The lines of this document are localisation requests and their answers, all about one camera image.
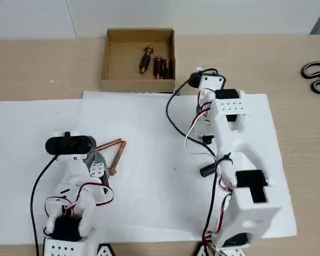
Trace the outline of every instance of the white paper sheet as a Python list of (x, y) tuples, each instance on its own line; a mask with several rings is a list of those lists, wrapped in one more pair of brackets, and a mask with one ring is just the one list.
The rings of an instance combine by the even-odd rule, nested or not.
[[(208, 156), (192, 156), (184, 151), (183, 137), (165, 116), (169, 96), (154, 96), (157, 97), (84, 93), (78, 129), (94, 136), (98, 143), (119, 137), (127, 141), (118, 172), (109, 181), (116, 192), (115, 201), (97, 210), (96, 223), (99, 230), (104, 229), (106, 223), (180, 229), (191, 234), (191, 238), (200, 239), (209, 209), (212, 177), (203, 179), (198, 170), (212, 160)], [(260, 116), (263, 122), (272, 126), (268, 130), (268, 143), (276, 143), (271, 114), (266, 111), (269, 108), (267, 97), (247, 95), (246, 100), (254, 110), (253, 116)], [(263, 108), (251, 107), (254, 102), (260, 102)], [(176, 97), (170, 107), (171, 117), (184, 132), (194, 117), (195, 105), (196, 97), (187, 96)], [(193, 143), (189, 148), (192, 151), (203, 150)], [(278, 147), (275, 155), (281, 160)], [(235, 164), (242, 170), (246, 161)], [(273, 220), (264, 235), (266, 238), (293, 236), (297, 232), (284, 179), (281, 185), (286, 207)], [(222, 196), (222, 193), (217, 193), (211, 229), (217, 222)]]
[[(0, 244), (33, 243), (29, 204), (33, 184), (50, 161), (46, 140), (76, 127), (82, 100), (0, 102)], [(61, 166), (41, 179), (34, 208), (39, 242), (45, 227), (44, 200), (53, 194)]]
[[(191, 241), (201, 237), (212, 177), (201, 178), (198, 169), (212, 160), (183, 150), (183, 138), (164, 115), (169, 96), (151, 95), (154, 97), (84, 94), (81, 129), (94, 135), (97, 143), (119, 137), (128, 142), (118, 173), (109, 180), (116, 192), (115, 201), (97, 209), (99, 241)], [(264, 95), (256, 97), (267, 104)], [(170, 115), (184, 131), (193, 118), (195, 103), (195, 97), (176, 97), (170, 107)], [(51, 159), (45, 151), (45, 141), (54, 131), (78, 130), (80, 109), (81, 100), (0, 102), (0, 244), (33, 243), (29, 199), (36, 177)], [(271, 120), (268, 114), (258, 114)], [(189, 148), (202, 150), (194, 144)], [(103, 151), (109, 162), (116, 150), (117, 147)], [(62, 177), (61, 170), (61, 164), (55, 162), (37, 188), (34, 205), (40, 242), (46, 221), (44, 199), (53, 194)], [(219, 194), (211, 228), (215, 226), (220, 201)], [(296, 234), (289, 195), (286, 201), (287, 207), (275, 217), (265, 237)]]

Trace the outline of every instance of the scissors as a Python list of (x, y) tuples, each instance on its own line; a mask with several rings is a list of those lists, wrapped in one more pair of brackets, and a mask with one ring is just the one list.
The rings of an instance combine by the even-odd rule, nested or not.
[[(305, 79), (312, 79), (312, 78), (317, 78), (317, 77), (320, 78), (320, 71), (317, 71), (314, 73), (307, 72), (307, 69), (309, 69), (310, 67), (320, 67), (320, 61), (313, 61), (313, 62), (310, 62), (310, 63), (304, 65), (301, 69), (301, 76)], [(310, 89), (313, 92), (320, 94), (320, 88), (318, 88), (319, 85), (320, 85), (320, 79), (313, 82), (310, 85)]]

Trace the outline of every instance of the open cardboard box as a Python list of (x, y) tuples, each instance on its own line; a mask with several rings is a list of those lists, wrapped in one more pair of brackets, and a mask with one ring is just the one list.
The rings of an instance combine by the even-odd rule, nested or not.
[[(139, 73), (146, 46), (154, 49), (148, 70)], [(155, 80), (154, 58), (172, 61), (173, 79)], [(102, 89), (108, 92), (173, 92), (175, 80), (174, 30), (171, 28), (108, 29), (103, 59)]]

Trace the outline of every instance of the white robotic arm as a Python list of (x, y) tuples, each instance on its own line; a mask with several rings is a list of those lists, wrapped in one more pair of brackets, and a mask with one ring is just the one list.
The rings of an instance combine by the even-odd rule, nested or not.
[[(44, 255), (94, 256), (114, 255), (109, 245), (99, 245), (93, 227), (96, 206), (113, 200), (114, 192), (102, 184), (103, 179), (93, 177), (87, 166), (87, 156), (95, 153), (96, 143), (92, 137), (52, 137), (46, 150), (59, 155), (58, 161), (65, 164), (64, 176), (55, 194), (45, 201), (48, 216), (44, 234)], [(96, 173), (109, 177), (105, 160), (92, 164)]]
[[(237, 255), (235, 250), (262, 238), (282, 206), (270, 177), (270, 148), (258, 152), (255, 146), (261, 143), (265, 127), (259, 126), (260, 120), (255, 120), (247, 109), (245, 93), (224, 89), (225, 78), (218, 74), (200, 76), (197, 114), (207, 112), (197, 121), (194, 134), (205, 143), (215, 138), (217, 159), (228, 154), (232, 159), (218, 165), (217, 175), (227, 189), (217, 193), (223, 193), (229, 201), (225, 202), (225, 212), (219, 215), (220, 229), (211, 231), (211, 241), (216, 248), (233, 250), (232, 255)], [(234, 163), (244, 158), (255, 168), (235, 169)], [(213, 165), (201, 169), (204, 177), (214, 172)]]

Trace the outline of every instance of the wooden table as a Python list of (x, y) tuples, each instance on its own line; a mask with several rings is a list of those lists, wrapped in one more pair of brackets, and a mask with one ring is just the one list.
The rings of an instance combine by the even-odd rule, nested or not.
[[(196, 66), (216, 67), (227, 87), (266, 93), (274, 117), (298, 236), (262, 240), (247, 255), (320, 255), (320, 95), (300, 77), (320, 60), (320, 36), (177, 37), (177, 86)], [(80, 98), (99, 90), (103, 39), (0, 42), (0, 100)], [(186, 89), (186, 93), (196, 93)], [(192, 255), (196, 243), (114, 244), (119, 255)], [(0, 256), (34, 256), (32, 245)]]

